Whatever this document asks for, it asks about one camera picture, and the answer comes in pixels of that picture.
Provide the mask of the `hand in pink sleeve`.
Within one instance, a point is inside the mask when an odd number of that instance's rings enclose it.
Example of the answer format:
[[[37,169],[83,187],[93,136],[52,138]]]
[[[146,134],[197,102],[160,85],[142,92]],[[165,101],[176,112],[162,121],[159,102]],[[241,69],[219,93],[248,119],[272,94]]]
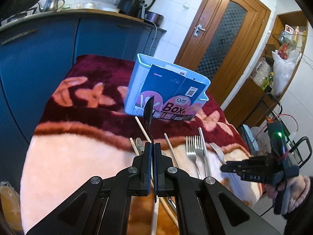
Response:
[[[299,175],[282,182],[275,187],[266,184],[267,196],[278,201],[280,192],[286,193],[286,203],[283,203],[281,215],[286,215],[299,208],[301,205],[311,198],[312,177]]]

